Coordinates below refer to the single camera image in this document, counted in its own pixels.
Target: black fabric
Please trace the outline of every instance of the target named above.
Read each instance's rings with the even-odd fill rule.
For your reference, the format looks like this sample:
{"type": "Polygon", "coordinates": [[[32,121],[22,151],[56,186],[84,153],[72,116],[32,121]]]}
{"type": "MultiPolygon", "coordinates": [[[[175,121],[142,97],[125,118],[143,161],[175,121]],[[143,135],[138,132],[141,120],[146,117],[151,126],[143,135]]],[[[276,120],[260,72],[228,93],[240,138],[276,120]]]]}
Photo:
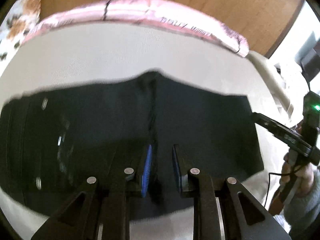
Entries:
{"type": "Polygon", "coordinates": [[[14,99],[0,118],[0,186],[50,215],[86,178],[108,184],[114,154],[139,152],[151,143],[151,184],[145,199],[131,198],[131,219],[174,212],[193,201],[176,191],[173,144],[213,177],[243,181],[263,170],[250,114],[245,96],[211,93],[157,72],[14,99]]]}

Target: folded clothing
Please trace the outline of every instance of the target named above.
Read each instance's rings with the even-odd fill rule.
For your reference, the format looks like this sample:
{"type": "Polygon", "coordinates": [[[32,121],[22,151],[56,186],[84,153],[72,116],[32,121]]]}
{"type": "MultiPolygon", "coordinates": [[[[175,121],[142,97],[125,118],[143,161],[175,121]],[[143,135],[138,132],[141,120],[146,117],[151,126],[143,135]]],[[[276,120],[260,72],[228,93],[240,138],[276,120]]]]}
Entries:
{"type": "Polygon", "coordinates": [[[130,217],[171,213],[193,205],[176,190],[173,144],[212,177],[243,181],[263,170],[250,114],[246,96],[211,93],[157,72],[13,99],[0,118],[0,186],[50,215],[88,177],[106,185],[114,152],[138,152],[151,143],[149,194],[131,199],[130,217]]]}

